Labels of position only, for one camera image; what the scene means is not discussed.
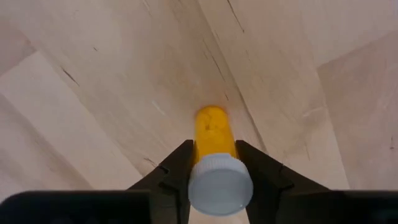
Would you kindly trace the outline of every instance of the bottle cap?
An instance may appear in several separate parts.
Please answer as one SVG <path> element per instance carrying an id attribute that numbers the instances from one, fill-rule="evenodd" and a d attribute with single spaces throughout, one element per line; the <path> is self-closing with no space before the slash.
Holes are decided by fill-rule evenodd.
<path id="1" fill-rule="evenodd" d="M 188 198 L 199 212 L 232 215 L 244 209 L 252 195 L 248 169 L 228 153 L 205 156 L 192 169 Z"/>

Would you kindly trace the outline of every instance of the black object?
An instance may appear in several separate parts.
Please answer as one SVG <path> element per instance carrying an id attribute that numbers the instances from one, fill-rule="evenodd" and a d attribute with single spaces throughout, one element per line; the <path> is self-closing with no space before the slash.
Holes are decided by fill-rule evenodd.
<path id="1" fill-rule="evenodd" d="M 0 223 L 188 223 L 193 141 L 128 190 L 25 192 L 0 205 Z M 244 141 L 239 158 L 254 184 L 246 211 L 258 223 L 398 223 L 398 193 L 334 191 Z"/>

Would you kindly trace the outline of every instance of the white bottle cap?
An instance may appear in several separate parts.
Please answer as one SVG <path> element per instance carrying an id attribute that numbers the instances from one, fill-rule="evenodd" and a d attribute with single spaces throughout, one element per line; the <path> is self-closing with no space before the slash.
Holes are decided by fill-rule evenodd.
<path id="1" fill-rule="evenodd" d="M 205 156 L 192 169 L 188 198 L 199 212 L 232 215 L 246 208 L 252 195 L 248 169 L 228 153 Z"/>

